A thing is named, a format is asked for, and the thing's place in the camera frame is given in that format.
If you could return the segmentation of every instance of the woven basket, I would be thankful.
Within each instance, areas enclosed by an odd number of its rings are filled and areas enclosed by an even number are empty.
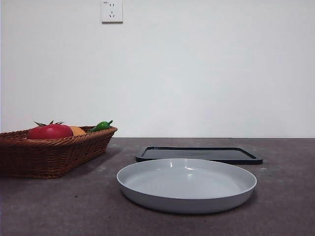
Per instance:
[[[93,126],[80,127],[84,131]],[[29,140],[28,130],[0,133],[0,176],[59,178],[106,152],[117,131],[106,130],[61,139]]]

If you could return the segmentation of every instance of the round plate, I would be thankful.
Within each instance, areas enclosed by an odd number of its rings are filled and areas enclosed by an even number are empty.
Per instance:
[[[160,159],[135,163],[117,173],[130,200],[174,213],[211,213],[244,203],[257,184],[242,168],[199,159]]]

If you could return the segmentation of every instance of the red tomato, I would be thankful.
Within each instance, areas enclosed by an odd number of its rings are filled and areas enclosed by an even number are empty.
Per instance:
[[[27,139],[60,139],[73,135],[72,129],[64,124],[49,124],[30,129]]]

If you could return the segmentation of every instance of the wall socket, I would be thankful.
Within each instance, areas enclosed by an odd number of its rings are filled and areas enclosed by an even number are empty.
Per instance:
[[[104,0],[101,3],[102,23],[123,22],[123,0]]]

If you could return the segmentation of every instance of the table surface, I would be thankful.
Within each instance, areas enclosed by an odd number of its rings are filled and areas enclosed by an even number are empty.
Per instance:
[[[128,200],[116,173],[144,146],[241,147],[264,159],[229,211],[185,215]],[[112,138],[107,153],[59,179],[0,178],[3,236],[315,235],[315,139]]]

